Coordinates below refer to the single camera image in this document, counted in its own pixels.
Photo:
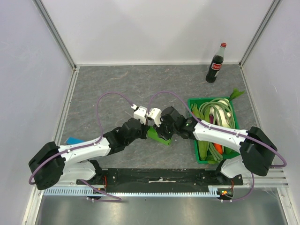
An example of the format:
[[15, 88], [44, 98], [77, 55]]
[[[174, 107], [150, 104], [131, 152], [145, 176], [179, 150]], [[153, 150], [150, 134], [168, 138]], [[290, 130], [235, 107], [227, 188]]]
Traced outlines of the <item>green paper box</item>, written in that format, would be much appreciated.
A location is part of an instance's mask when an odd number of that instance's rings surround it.
[[171, 139], [165, 140], [161, 136], [159, 136], [160, 128], [158, 127], [150, 127], [147, 132], [147, 137], [151, 138], [155, 141], [158, 141], [159, 143], [162, 143], [166, 146], [169, 146], [171, 144]]

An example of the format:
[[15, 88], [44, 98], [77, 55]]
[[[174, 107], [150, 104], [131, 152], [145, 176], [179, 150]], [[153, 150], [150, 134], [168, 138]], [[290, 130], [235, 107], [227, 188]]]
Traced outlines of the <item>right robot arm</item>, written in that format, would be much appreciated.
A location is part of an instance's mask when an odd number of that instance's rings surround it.
[[172, 106], [160, 112], [154, 123], [157, 134], [163, 139], [179, 135], [183, 139], [217, 143], [239, 153], [219, 163], [214, 177], [222, 185], [246, 172], [266, 176], [277, 152], [270, 139], [257, 127], [250, 130], [220, 127], [194, 115], [186, 118]]

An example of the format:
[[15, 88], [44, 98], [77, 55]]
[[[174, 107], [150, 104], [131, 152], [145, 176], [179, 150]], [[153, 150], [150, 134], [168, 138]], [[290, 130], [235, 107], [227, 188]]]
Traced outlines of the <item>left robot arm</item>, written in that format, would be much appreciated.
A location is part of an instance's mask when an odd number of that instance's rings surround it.
[[147, 124], [130, 118], [99, 139], [61, 146], [48, 142], [29, 161], [29, 184], [39, 190], [50, 188], [63, 180], [72, 167], [78, 168], [80, 162], [121, 152], [136, 139], [146, 139], [148, 130]]

